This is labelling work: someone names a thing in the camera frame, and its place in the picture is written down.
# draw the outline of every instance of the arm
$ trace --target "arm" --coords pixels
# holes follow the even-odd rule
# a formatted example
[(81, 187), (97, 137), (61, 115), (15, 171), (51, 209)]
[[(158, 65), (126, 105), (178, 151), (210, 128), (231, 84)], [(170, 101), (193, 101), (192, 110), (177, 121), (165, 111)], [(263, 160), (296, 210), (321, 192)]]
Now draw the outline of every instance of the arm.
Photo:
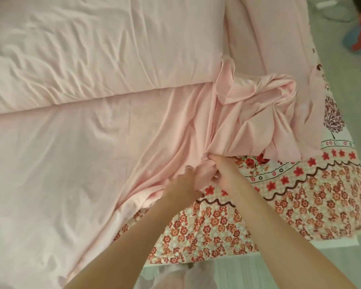
[(171, 219), (190, 207), (202, 192), (194, 191), (193, 168), (171, 181), (164, 195), (132, 228), (89, 263), (65, 289), (130, 289)]
[(214, 181), (233, 199), (279, 288), (356, 288), (266, 203), (233, 160), (218, 155), (210, 158), (219, 170)]

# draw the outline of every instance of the tree print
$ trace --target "tree print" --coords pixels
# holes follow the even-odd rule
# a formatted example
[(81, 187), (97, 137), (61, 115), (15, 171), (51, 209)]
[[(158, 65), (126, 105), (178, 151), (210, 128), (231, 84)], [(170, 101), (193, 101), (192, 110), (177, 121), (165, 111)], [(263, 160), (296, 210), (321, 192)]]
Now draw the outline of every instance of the tree print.
[(325, 119), (324, 126), (331, 132), (333, 139), (334, 133), (339, 133), (345, 127), (340, 110), (333, 98), (327, 96), (325, 99)]

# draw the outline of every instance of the pink comforter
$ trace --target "pink comforter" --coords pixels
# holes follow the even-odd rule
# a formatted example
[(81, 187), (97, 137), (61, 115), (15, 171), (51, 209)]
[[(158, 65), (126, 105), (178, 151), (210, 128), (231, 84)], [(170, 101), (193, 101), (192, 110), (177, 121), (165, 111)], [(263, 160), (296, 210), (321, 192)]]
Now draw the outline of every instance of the pink comforter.
[(62, 287), (185, 165), (206, 185), (209, 152), (318, 154), (305, 0), (227, 0), (226, 25), (214, 83), (0, 115), (0, 284)]

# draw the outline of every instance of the tiled floor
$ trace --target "tiled floor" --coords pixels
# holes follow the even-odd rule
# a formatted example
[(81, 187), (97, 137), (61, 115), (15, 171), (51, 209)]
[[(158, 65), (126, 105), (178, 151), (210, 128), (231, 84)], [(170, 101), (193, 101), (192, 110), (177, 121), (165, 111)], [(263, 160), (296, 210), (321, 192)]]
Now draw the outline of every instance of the tiled floor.
[[(309, 0), (313, 3), (326, 0)], [(340, 12), (351, 23), (338, 23), (310, 12), (311, 28), (318, 54), (344, 120), (361, 158), (361, 55), (342, 47), (342, 38), (356, 24), (357, 14), (351, 0), (341, 0), (346, 10)], [(361, 289), (361, 245), (333, 248), (323, 253)], [(215, 262), (215, 279), (220, 289), (277, 288), (265, 262), (257, 256), (232, 257)]]

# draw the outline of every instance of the person's left hand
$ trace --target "person's left hand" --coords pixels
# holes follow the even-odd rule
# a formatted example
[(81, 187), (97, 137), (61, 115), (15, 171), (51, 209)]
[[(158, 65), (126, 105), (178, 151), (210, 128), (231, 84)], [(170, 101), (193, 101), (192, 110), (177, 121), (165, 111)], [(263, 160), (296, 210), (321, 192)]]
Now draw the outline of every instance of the person's left hand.
[(176, 215), (203, 196), (201, 191), (194, 191), (194, 169), (187, 165), (183, 175), (170, 181), (160, 200)]

